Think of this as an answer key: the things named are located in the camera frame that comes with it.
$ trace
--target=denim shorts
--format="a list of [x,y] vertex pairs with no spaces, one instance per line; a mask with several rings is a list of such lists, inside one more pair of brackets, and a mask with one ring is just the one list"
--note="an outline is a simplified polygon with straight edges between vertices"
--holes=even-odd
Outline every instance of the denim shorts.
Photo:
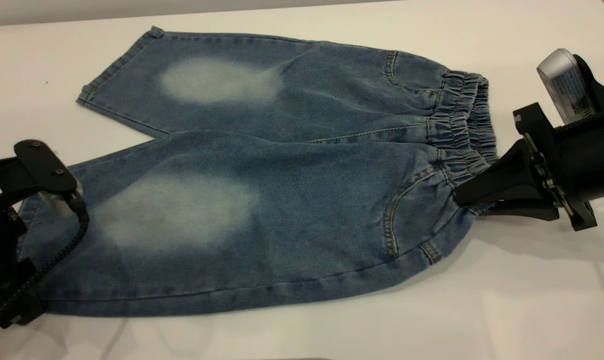
[[[77,102],[152,141],[71,166],[91,225],[40,283],[50,313],[165,316],[325,301],[436,264],[496,157],[488,82],[423,57],[152,28]],[[76,232],[39,196],[18,257]]]

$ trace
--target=pocket stitching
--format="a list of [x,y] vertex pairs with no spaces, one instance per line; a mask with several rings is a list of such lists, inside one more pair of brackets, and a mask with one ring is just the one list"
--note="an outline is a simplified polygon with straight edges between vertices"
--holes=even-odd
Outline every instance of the pocket stitching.
[[400,251],[398,250],[398,242],[396,241],[396,235],[393,231],[393,223],[396,215],[396,210],[398,209],[398,204],[400,200],[404,198],[406,194],[411,192],[419,183],[423,182],[423,180],[427,180],[433,175],[439,173],[440,170],[436,168],[426,168],[418,173],[414,174],[407,181],[404,182],[402,187],[405,188],[394,198],[389,199],[386,204],[384,210],[384,217],[382,218],[383,226],[382,230],[384,233],[384,246],[386,248],[386,254],[391,258],[391,260],[395,260],[400,256]]

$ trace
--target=yellow stitching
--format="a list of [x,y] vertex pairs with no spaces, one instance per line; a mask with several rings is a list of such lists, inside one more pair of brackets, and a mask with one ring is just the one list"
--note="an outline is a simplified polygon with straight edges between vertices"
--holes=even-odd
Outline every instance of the yellow stitching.
[[396,210],[398,209],[398,205],[400,203],[400,199],[402,199],[402,197],[404,197],[408,192],[412,191],[412,189],[414,189],[414,187],[416,187],[420,182],[423,182],[424,180],[432,177],[433,175],[439,173],[439,170],[436,170],[435,168],[429,168],[429,169],[425,169],[419,173],[417,173],[415,175],[415,178],[421,176],[420,178],[417,178],[416,180],[414,180],[411,184],[410,187],[408,187],[407,189],[405,189],[405,191],[402,191],[402,193],[400,193],[400,195],[395,199],[395,202],[393,203],[393,207],[391,208],[391,212],[389,214],[389,221],[388,221],[388,231],[389,234],[391,235],[391,244],[393,247],[393,256],[394,258],[398,256],[398,242],[396,241],[396,235],[393,231],[393,221],[394,221],[394,217],[396,216]]

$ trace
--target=seam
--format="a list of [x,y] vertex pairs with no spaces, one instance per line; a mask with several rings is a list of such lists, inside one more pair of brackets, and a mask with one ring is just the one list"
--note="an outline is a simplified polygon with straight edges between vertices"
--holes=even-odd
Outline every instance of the seam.
[[392,205],[391,205],[391,201],[389,201],[389,203],[387,204],[385,212],[387,212],[388,215],[384,216],[384,218],[383,218],[384,221],[386,221],[386,223],[383,226],[384,227],[384,244],[387,247],[387,250],[388,250],[387,253],[391,256],[391,259],[397,259],[398,253],[399,253],[398,242],[396,240],[396,235],[393,231],[393,222],[394,222],[394,217],[396,215],[396,210],[398,209],[398,205],[400,204],[400,200],[408,192],[412,191],[412,189],[414,189],[414,187],[416,187],[423,180],[426,180],[439,172],[440,171],[435,168],[426,168],[426,169],[414,174],[412,177],[410,177],[407,181],[404,182],[404,184],[407,184],[407,183],[409,184],[408,187],[405,188],[404,191],[402,191],[400,194],[398,194],[398,196],[395,197],[395,200],[392,202]]
[[[33,226],[33,222],[35,221],[36,216],[37,216],[40,208],[42,207],[42,203],[44,203],[44,201],[40,198],[39,201],[37,202],[35,209],[33,210],[33,214],[30,216],[30,222],[28,224],[29,228],[31,228]],[[24,249],[26,248],[26,243],[27,243],[27,234],[24,234],[24,239],[21,242],[20,251],[16,255],[16,258],[18,260],[24,259],[23,255],[24,255]]]
[[437,164],[442,170],[442,175],[444,175],[444,180],[446,180],[446,184],[448,184],[451,188],[455,190],[455,186],[453,185],[453,182],[451,182],[451,178],[449,177],[448,171],[446,170],[447,167],[444,165],[444,157],[442,156],[443,153],[443,150],[439,148],[437,149]]
[[147,150],[151,146],[158,146],[158,145],[160,145],[160,143],[164,142],[165,139],[166,139],[166,137],[156,137],[155,139],[149,140],[149,141],[147,141],[145,143],[141,143],[139,145],[135,145],[135,146],[132,146],[132,147],[129,147],[129,148],[124,148],[124,149],[122,149],[120,151],[117,151],[117,152],[109,153],[108,155],[105,155],[105,157],[116,156],[121,151],[129,151],[132,148],[135,148],[136,146],[140,146],[140,148],[137,148],[135,151],[132,151],[132,152],[129,152],[129,153],[125,153],[124,155],[119,155],[118,157],[113,157],[113,158],[110,158],[110,159],[104,159],[102,161],[91,162],[92,160],[89,160],[87,162],[81,162],[78,165],[71,165],[69,167],[69,170],[71,170],[71,171],[81,171],[81,170],[85,170],[88,167],[99,166],[101,164],[106,164],[108,162],[113,162],[115,160],[120,160],[120,159],[123,159],[123,158],[126,158],[126,157],[130,157],[131,155],[137,154],[140,151]]
[[[441,230],[443,230],[444,228],[446,228],[451,223],[451,221],[453,220],[453,218],[455,218],[456,214],[458,214],[459,212],[464,212],[466,210],[468,210],[468,208],[458,207],[457,210],[453,211],[453,213],[451,214],[451,216],[448,217],[448,219],[444,222],[444,224],[438,230],[436,230],[436,231],[433,232],[431,238],[434,238]],[[434,259],[431,258],[431,255],[428,253],[428,251],[425,248],[423,248],[423,245],[425,245],[426,243],[429,243],[429,245],[432,247],[431,250],[435,252],[435,255],[434,255],[435,256],[435,262],[434,262]],[[419,248],[421,248],[424,251],[424,253],[426,253],[426,255],[428,256],[428,259],[431,260],[431,264],[435,264],[435,263],[439,262],[439,260],[442,259],[442,253],[440,252],[440,250],[438,249],[438,247],[436,246],[436,244],[433,243],[432,239],[429,239],[429,240],[425,241],[425,243],[421,244],[419,246]]]
[[119,113],[117,113],[115,111],[111,111],[111,110],[105,109],[104,107],[96,105],[96,104],[94,104],[92,102],[86,101],[85,103],[88,104],[88,105],[91,105],[92,107],[94,107],[96,109],[100,109],[100,110],[102,110],[104,112],[108,112],[109,114],[113,114],[114,116],[120,117],[120,118],[122,118],[122,119],[124,119],[126,121],[130,121],[131,123],[135,123],[137,125],[144,126],[145,128],[149,128],[151,130],[155,130],[156,132],[160,132],[160,133],[163,133],[163,134],[170,134],[170,132],[167,132],[167,131],[164,131],[164,130],[160,130],[160,129],[155,128],[155,127],[153,127],[151,125],[147,125],[146,123],[141,123],[140,121],[137,121],[137,120],[135,120],[133,118],[130,118],[130,117],[126,117],[126,116],[124,116],[122,114],[119,114]]
[[371,46],[364,45],[355,45],[352,43],[340,43],[335,41],[328,40],[313,40],[313,39],[296,39],[296,38],[288,38],[285,36],[274,36],[274,35],[265,35],[265,34],[244,34],[241,32],[220,32],[220,33],[212,33],[212,32],[172,32],[165,31],[164,34],[172,40],[199,40],[199,39],[252,39],[252,40],[271,40],[271,41],[282,41],[286,43],[295,43],[295,44],[333,44],[348,48],[358,48],[358,49],[367,49],[371,51],[386,51],[384,48],[377,48]]
[[436,264],[437,262],[439,262],[442,259],[442,254],[435,247],[435,245],[433,244],[433,242],[431,240],[428,240],[425,243],[421,244],[419,246],[419,248],[421,248],[424,251],[424,253],[428,257],[428,259],[430,260],[430,263],[432,265]]
[[396,57],[398,57],[398,51],[390,50],[386,54],[386,63],[384,64],[384,77],[395,86],[400,86],[400,82],[396,79],[394,73],[394,67],[396,66]]
[[[329,43],[329,41],[319,41],[319,40],[308,40],[308,39],[294,39],[294,38],[285,38],[285,37],[279,37],[279,36],[269,36],[269,35],[257,35],[257,36],[251,36],[248,34],[242,34],[242,35],[237,35],[237,34],[232,34],[232,33],[227,33],[227,34],[216,34],[215,36],[212,36],[211,34],[202,34],[201,32],[165,32],[165,34],[167,34],[169,36],[170,39],[173,40],[199,40],[199,39],[261,39],[261,40],[273,40],[273,41],[284,41],[284,42],[288,42],[288,43],[300,43],[300,44],[317,44],[317,43]],[[352,45],[352,46],[356,46],[358,48],[366,48],[364,46],[360,47],[357,45]]]
[[429,115],[426,118],[426,143],[427,145],[433,146],[433,142],[431,141],[431,116]]
[[360,132],[357,134],[352,134],[352,135],[344,135],[344,136],[335,136],[335,137],[325,137],[323,139],[315,139],[315,140],[310,140],[310,141],[305,141],[305,144],[317,144],[317,143],[321,143],[321,142],[327,142],[327,141],[334,141],[334,140],[338,140],[338,139],[348,139],[348,138],[355,138],[355,137],[363,137],[365,135],[370,135],[370,134],[375,134],[375,133],[382,133],[382,132],[389,132],[392,130],[402,130],[402,129],[408,129],[408,128],[417,128],[423,126],[420,123],[416,123],[414,125],[407,125],[407,126],[398,126],[398,127],[389,127],[388,129],[379,129],[379,130],[371,130],[371,131],[367,131],[367,132]]
[[[455,217],[455,214],[457,214],[460,211],[464,211],[464,210],[465,210],[464,208],[460,207],[458,210],[453,212],[453,215],[446,221],[446,223],[444,223],[444,225],[440,228],[440,230],[443,228],[446,228],[449,225],[451,220]],[[418,249],[422,250],[420,246],[415,248],[416,251]],[[398,258],[401,258],[403,256],[409,256],[411,253],[412,253],[412,251],[408,251],[407,253],[403,253],[402,255],[398,256]],[[272,284],[265,284],[265,285],[240,286],[240,287],[232,287],[232,288],[228,288],[228,289],[214,289],[214,290],[210,290],[210,291],[192,292],[189,294],[172,294],[172,295],[145,296],[145,297],[134,297],[134,298],[117,298],[117,299],[109,299],[109,300],[86,300],[86,299],[77,300],[77,299],[65,299],[65,298],[50,298],[50,297],[46,297],[46,294],[41,294],[41,297],[47,301],[66,301],[69,303],[110,303],[110,302],[114,302],[114,301],[139,301],[139,300],[153,300],[153,299],[169,299],[169,298],[173,298],[173,297],[201,296],[204,294],[212,294],[212,293],[217,293],[217,292],[232,292],[232,291],[236,291],[236,290],[249,290],[249,289],[277,287],[279,285],[298,285],[298,284],[305,284],[305,283],[313,283],[316,281],[337,278],[339,276],[345,276],[345,275],[354,274],[357,272],[368,271],[368,270],[375,269],[378,267],[389,266],[390,263],[391,262],[389,262],[389,261],[382,262],[380,264],[375,264],[375,265],[372,265],[372,266],[369,266],[366,268],[360,268],[360,269],[356,269],[356,270],[352,270],[352,271],[346,271],[346,272],[336,273],[336,274],[332,274],[332,275],[328,275],[328,276],[312,278],[311,280],[295,281],[295,282],[274,282]]]
[[142,46],[133,55],[131,55],[131,57],[129,59],[127,59],[122,64],[120,64],[120,66],[115,68],[115,70],[113,70],[105,79],[101,80],[101,82],[99,84],[97,84],[96,86],[89,87],[89,93],[86,94],[85,102],[88,103],[89,100],[91,99],[91,97],[93,96],[94,92],[96,92],[98,89],[100,89],[101,86],[103,86],[106,82],[108,82],[108,80],[110,80],[114,75],[116,75],[120,70],[122,70],[124,68],[124,66],[129,64],[131,62],[131,60],[135,59],[135,57],[137,57],[137,55],[139,55],[142,51],[144,51],[144,49],[146,49],[147,46],[153,44],[153,42],[155,42],[156,39],[158,39],[158,38],[151,37],[151,40],[149,42],[145,43],[144,46]]

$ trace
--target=jeans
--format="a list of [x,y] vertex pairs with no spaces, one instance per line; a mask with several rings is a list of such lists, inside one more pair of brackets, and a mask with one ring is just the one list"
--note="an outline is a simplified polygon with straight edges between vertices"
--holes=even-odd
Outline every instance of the jeans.
[[[164,316],[385,289],[449,255],[496,158],[488,82],[423,57],[252,34],[145,33],[77,102],[155,139],[70,167],[92,222],[39,284],[50,313]],[[18,258],[73,218],[38,196]]]

